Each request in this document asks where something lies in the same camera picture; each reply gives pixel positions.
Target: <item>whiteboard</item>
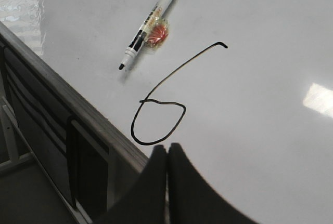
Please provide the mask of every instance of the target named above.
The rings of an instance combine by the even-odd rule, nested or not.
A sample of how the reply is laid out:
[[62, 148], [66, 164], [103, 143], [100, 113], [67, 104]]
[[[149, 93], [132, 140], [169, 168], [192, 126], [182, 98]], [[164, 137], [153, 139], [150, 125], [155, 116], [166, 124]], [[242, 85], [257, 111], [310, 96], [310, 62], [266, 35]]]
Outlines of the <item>whiteboard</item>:
[[[40, 57], [130, 140], [139, 101], [161, 79], [227, 44], [151, 96], [187, 108], [162, 144], [180, 143], [207, 182], [259, 223], [332, 222], [332, 0], [175, 0], [165, 43], [143, 50], [130, 71], [118, 70], [123, 53], [157, 0], [38, 1]], [[135, 128], [147, 141], [181, 112], [144, 107]]]

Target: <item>black line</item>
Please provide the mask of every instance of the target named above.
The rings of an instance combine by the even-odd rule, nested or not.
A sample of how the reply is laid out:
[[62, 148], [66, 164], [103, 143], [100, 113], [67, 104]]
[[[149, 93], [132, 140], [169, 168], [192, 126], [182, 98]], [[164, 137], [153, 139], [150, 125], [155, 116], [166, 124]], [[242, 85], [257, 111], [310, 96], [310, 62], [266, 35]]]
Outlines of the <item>black line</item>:
[[[156, 144], [156, 143], [159, 143], [159, 142], [162, 142], [164, 140], [166, 140], [177, 128], [177, 126], [179, 125], [179, 123], [181, 122], [181, 120], [183, 119], [183, 116], [185, 115], [185, 112], [186, 112], [186, 107], [181, 104], [181, 103], [177, 103], [177, 102], [162, 102], [162, 101], [158, 101], [158, 100], [155, 100], [155, 99], [148, 99], [149, 96], [161, 85], [163, 84], [169, 77], [171, 77], [173, 74], [175, 74], [177, 71], [179, 71], [182, 67], [184, 67], [185, 65], [187, 65], [188, 63], [190, 63], [192, 60], [194, 60], [195, 58], [199, 57], [201, 54], [203, 54], [204, 52], [208, 51], [209, 49], [211, 49], [212, 47], [214, 46], [223, 46], [224, 48], [228, 48], [224, 43], [222, 42], [216, 42], [212, 45], [210, 45], [209, 47], [207, 47], [206, 49], [202, 50], [201, 52], [199, 52], [198, 54], [194, 55], [192, 58], [190, 58], [189, 60], [187, 60], [185, 63], [183, 63], [182, 65], [180, 65], [178, 68], [176, 68], [173, 72], [171, 72], [168, 76], [166, 76], [164, 79], [162, 79], [149, 93], [148, 95], [146, 96], [146, 98], [144, 100], [141, 100], [140, 103], [141, 105], [139, 106], [138, 110], [136, 111], [135, 115], [134, 115], [134, 118], [133, 118], [133, 121], [132, 121], [132, 125], [131, 125], [131, 136], [133, 137], [133, 139], [141, 144], [141, 145], [153, 145], [153, 144]], [[176, 106], [179, 106], [179, 107], [182, 107], [183, 108], [183, 113], [181, 115], [181, 117], [178, 119], [177, 123], [174, 125], [174, 127], [171, 129], [171, 131], [169, 131], [164, 137], [162, 137], [161, 139], [158, 139], [156, 141], [153, 141], [153, 142], [142, 142], [140, 141], [134, 134], [134, 124], [135, 124], [135, 121], [137, 119], [137, 116], [139, 115], [139, 112], [142, 108], [142, 106], [147, 103], [147, 102], [154, 102], [154, 103], [158, 103], [158, 104], [173, 104], [173, 105], [176, 105]]]

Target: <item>dry erase marker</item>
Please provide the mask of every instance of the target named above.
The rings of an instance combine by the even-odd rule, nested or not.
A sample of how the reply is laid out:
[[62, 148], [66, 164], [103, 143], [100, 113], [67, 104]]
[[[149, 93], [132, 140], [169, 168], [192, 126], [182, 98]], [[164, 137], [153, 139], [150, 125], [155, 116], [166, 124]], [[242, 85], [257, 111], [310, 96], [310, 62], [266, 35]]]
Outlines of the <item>dry erase marker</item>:
[[136, 57], [144, 42], [148, 38], [151, 30], [154, 28], [156, 21], [163, 15], [168, 8], [172, 0], [159, 0], [155, 7], [150, 12], [145, 22], [139, 28], [138, 33], [125, 51], [125, 56], [119, 66], [119, 70], [122, 70], [125, 66], [128, 66]]

